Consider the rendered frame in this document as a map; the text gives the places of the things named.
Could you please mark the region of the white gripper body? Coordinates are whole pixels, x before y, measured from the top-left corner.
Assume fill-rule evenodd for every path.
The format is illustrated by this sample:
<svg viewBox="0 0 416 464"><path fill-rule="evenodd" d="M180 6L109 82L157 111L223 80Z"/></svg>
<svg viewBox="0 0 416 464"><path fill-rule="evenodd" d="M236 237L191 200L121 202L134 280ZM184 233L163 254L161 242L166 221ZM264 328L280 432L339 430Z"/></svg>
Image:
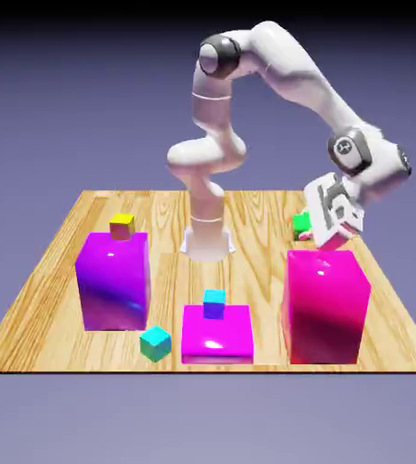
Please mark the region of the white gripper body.
<svg viewBox="0 0 416 464"><path fill-rule="evenodd" d="M335 173L329 172L309 182L304 194L318 249L334 251L363 232L363 210Z"/></svg>

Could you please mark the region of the small green cube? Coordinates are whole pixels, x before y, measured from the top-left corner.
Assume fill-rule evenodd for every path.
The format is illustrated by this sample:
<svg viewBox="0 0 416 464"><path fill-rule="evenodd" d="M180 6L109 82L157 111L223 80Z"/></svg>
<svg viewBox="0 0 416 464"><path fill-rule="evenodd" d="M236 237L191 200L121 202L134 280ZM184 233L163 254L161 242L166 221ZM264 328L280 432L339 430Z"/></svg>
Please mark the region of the small green cube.
<svg viewBox="0 0 416 464"><path fill-rule="evenodd" d="M312 226L309 213L307 211L293 215L292 226L294 240L304 241L312 237Z"/></svg>

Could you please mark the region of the small cyan cube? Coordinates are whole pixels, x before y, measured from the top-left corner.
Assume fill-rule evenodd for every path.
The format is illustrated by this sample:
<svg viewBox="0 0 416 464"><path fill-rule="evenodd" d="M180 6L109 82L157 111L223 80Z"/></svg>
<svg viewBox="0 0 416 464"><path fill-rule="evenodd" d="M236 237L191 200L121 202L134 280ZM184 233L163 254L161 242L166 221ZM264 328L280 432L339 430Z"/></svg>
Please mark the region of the small cyan cube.
<svg viewBox="0 0 416 464"><path fill-rule="evenodd" d="M203 316L205 319L223 319L226 307L226 291L208 289L203 299Z"/></svg>

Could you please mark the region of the small yellow cube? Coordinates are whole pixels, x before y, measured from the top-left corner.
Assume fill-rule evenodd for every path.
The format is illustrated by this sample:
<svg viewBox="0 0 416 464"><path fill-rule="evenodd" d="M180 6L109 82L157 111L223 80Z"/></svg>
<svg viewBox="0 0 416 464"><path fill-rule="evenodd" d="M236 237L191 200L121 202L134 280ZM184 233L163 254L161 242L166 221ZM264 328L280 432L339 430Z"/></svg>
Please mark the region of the small yellow cube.
<svg viewBox="0 0 416 464"><path fill-rule="evenodd" d="M135 233L134 216L116 213L110 219L110 234L115 240L129 240Z"/></svg>

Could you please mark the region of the small teal cube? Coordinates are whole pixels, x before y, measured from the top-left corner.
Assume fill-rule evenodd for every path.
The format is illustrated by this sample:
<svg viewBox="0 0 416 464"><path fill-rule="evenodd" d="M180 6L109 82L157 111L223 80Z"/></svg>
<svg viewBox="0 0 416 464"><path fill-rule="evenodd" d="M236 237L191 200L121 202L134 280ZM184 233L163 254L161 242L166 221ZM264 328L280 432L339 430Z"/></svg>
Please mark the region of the small teal cube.
<svg viewBox="0 0 416 464"><path fill-rule="evenodd" d="M171 335L154 326L140 335L140 352L153 363L160 361L171 352Z"/></svg>

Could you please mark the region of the large pink tall box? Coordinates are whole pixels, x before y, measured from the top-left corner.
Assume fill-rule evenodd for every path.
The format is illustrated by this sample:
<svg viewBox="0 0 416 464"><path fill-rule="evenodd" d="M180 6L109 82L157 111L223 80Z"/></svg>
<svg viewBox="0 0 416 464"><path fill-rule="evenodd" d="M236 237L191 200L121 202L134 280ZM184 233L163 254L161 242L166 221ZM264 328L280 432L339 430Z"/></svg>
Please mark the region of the large pink tall box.
<svg viewBox="0 0 416 464"><path fill-rule="evenodd" d="M289 362L357 363L370 295L353 252L288 251L282 328Z"/></svg>

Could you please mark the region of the large magenta flat box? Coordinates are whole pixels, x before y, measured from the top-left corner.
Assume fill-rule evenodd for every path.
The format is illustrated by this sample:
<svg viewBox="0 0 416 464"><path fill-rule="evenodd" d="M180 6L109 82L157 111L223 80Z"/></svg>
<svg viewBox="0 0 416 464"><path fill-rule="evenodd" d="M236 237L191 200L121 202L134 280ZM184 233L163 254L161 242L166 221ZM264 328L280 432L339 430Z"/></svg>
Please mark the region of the large magenta flat box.
<svg viewBox="0 0 416 464"><path fill-rule="evenodd" d="M204 317L202 305L186 305L181 334L184 364L251 364L254 341L248 305L228 304L222 319Z"/></svg>

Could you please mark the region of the large purple box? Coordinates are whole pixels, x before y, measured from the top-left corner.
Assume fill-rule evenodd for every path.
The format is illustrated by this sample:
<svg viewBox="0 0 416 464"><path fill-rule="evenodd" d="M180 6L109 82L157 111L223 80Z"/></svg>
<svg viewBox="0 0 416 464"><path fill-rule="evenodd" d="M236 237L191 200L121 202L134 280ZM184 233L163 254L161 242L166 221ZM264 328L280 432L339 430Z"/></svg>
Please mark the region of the large purple box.
<svg viewBox="0 0 416 464"><path fill-rule="evenodd" d="M143 331L150 309L149 237L91 233L75 262L87 331Z"/></svg>

